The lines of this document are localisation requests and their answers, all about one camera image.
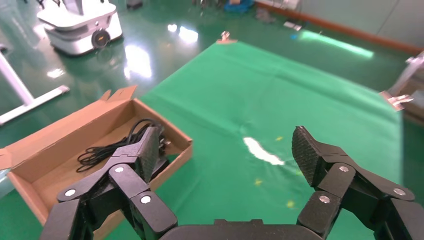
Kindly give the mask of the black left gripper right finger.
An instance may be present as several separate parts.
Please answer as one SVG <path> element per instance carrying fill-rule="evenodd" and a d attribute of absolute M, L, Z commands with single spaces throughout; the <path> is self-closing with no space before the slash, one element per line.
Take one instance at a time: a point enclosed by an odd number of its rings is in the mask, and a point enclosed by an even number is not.
<path fill-rule="evenodd" d="M 304 126 L 292 134 L 291 151 L 313 194 L 297 224 L 324 240 L 347 210 L 377 240 L 421 240 L 424 209 L 407 188 L 360 167 L 342 148 L 315 140 Z"/>

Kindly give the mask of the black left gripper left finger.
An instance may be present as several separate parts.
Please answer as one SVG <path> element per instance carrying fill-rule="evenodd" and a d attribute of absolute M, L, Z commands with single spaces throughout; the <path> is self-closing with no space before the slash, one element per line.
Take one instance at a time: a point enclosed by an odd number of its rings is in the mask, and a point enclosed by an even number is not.
<path fill-rule="evenodd" d="M 60 192 L 40 238 L 91 240 L 117 211 L 142 240 L 158 240 L 175 228 L 177 217 L 150 187 L 159 136 L 157 127 L 148 127 L 139 142 L 119 147 L 101 169 Z"/>

